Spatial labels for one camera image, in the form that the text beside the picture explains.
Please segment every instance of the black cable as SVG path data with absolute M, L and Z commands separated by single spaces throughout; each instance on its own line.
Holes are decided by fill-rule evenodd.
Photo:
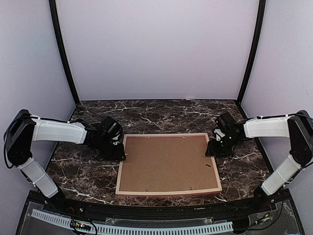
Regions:
M 283 212 L 284 201 L 285 201 L 285 199 L 284 199 L 284 187 L 282 187 L 282 199 L 281 199 L 281 201 L 282 201 L 282 206 L 281 206 L 281 208 L 280 208 L 280 212 L 279 212 L 277 218 L 276 218 L 270 225 L 268 225 L 268 226 L 266 226 L 266 227 L 264 227 L 264 228 L 261 228 L 261 229 L 251 229 L 251 227 L 257 225 L 257 224 L 255 224 L 255 222 L 254 222 L 253 224 L 251 224 L 250 226 L 248 226 L 248 227 L 246 227 L 246 228 L 234 228 L 234 231 L 242 231 L 242 230 L 257 231 L 257 230 L 265 230 L 265 229 L 268 229 L 269 227 L 271 227 L 273 224 L 275 224 L 275 223 L 279 220 L 279 218 L 280 218 L 280 216 L 281 216 L 281 214 L 282 214 L 282 212 Z
M 56 211 L 57 211 L 58 213 L 60 213 L 60 214 L 67 215 L 67 216 L 69 216 L 71 219 L 73 219 L 73 217 L 76 217 L 76 218 L 78 218 L 78 219 L 82 219 L 82 220 L 84 220 L 84 221 L 87 221 L 88 223 L 90 223 L 90 224 L 94 227 L 95 235 L 98 235 L 98 229 L 97 229 L 97 227 L 96 227 L 95 224 L 94 224 L 92 221 L 90 221 L 89 219 L 83 218 L 83 217 L 78 216 L 78 215 L 75 215 L 75 214 L 69 214 L 69 213 L 60 211 L 60 210 L 56 209 L 56 208 L 53 206 L 53 204 L 50 203 L 48 200 L 46 200 L 46 202 L 47 202 L 54 210 L 56 210 Z
M 310 117 L 310 116 L 306 116 L 306 115 L 303 115 L 303 114 L 293 114 L 293 115 L 295 115 L 295 116 L 300 116 L 300 117 L 305 117 L 305 118 L 310 119 L 310 120 L 313 121 L 313 118 Z

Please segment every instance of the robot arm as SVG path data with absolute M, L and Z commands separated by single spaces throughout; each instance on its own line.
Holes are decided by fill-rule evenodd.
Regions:
M 232 157 L 236 146 L 255 137 L 290 139 L 290 154 L 261 185 L 267 196 L 289 183 L 312 159 L 313 122 L 306 111 L 288 116 L 257 117 L 242 122 L 236 122 L 229 113 L 225 113 L 215 122 L 219 128 L 214 130 L 216 139 L 208 143 L 207 156 Z
M 117 141 L 122 137 L 122 127 L 111 117 L 101 123 L 88 124 L 83 120 L 58 121 L 32 116 L 21 110 L 4 134 L 4 157 L 22 173 L 47 198 L 60 190 L 30 151 L 33 141 L 65 141 L 85 144 L 100 151 L 103 160 L 126 159 L 124 146 Z

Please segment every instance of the white wall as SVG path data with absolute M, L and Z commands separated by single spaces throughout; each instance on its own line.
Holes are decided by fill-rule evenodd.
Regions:
M 20 109 L 42 117 L 68 119 L 74 109 L 54 36 L 49 2 L 5 0 L 0 7 L 0 138 Z M 45 166 L 55 143 L 34 143 Z M 15 234 L 29 189 L 19 170 L 0 159 L 1 234 Z
M 258 0 L 62 0 L 81 100 L 236 99 Z
M 313 1 L 267 1 L 258 52 L 242 103 L 248 117 L 294 113 L 313 116 Z M 262 143 L 274 168 L 290 151 L 287 139 Z M 313 234 L 313 167 L 289 188 L 304 229 Z

